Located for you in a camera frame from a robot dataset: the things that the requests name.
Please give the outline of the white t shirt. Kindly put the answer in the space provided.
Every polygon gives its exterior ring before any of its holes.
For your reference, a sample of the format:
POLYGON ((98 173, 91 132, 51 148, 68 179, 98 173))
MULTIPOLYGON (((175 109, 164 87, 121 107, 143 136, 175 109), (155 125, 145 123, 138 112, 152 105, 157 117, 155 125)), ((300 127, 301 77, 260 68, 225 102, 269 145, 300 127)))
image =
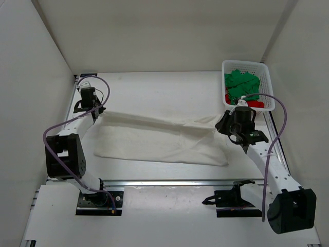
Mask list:
POLYGON ((94 155, 120 160, 227 166, 229 148, 215 129, 220 115, 159 118, 106 111, 94 155))

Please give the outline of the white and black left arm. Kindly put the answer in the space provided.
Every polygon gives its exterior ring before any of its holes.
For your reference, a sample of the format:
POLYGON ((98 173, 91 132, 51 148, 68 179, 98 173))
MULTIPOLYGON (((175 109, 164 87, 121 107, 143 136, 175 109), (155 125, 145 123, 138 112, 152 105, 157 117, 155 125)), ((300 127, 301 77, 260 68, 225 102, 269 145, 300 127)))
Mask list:
POLYGON ((81 140, 87 130, 93 126, 99 115, 105 110, 97 97, 96 88, 86 81, 78 86, 81 99, 74 105, 73 117, 77 119, 66 123, 57 135, 46 137, 46 143, 58 158, 46 149, 46 168, 52 179, 67 181, 83 194, 90 194, 90 200, 96 206, 107 202, 108 194, 100 178, 86 169, 86 158, 81 140))

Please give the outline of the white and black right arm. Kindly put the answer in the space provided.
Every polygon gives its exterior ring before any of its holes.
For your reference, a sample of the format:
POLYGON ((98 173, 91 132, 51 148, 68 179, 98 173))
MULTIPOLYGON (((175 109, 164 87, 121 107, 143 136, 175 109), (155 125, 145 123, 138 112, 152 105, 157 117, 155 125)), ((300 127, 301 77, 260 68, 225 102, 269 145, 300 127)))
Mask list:
POLYGON ((249 107, 226 110, 215 128, 220 134, 235 137, 233 143, 242 147, 264 176, 269 191, 252 180, 235 181, 225 196, 219 199, 237 205, 253 205, 261 210, 277 234, 313 228, 316 195, 294 180, 270 150, 267 136, 255 129, 256 112, 249 107))

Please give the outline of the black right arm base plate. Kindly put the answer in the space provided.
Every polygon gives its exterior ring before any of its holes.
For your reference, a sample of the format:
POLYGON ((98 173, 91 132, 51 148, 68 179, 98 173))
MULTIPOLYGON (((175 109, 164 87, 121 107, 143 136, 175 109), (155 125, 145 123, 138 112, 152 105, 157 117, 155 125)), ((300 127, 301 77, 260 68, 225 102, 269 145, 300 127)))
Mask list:
POLYGON ((205 198, 202 204, 215 205, 217 218, 261 217, 262 212, 241 197, 241 188, 246 185, 255 185, 255 181, 234 181, 230 190, 215 190, 214 195, 205 198))

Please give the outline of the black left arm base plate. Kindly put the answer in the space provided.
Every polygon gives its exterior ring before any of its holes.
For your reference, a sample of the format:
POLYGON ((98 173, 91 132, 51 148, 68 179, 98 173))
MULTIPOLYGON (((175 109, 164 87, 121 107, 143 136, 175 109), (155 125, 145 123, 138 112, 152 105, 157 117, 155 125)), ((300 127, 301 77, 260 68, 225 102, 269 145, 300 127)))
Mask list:
POLYGON ((124 191, 108 191, 115 202, 115 210, 112 209, 113 202, 105 193, 84 194, 79 193, 76 215, 77 216, 121 216, 124 191))

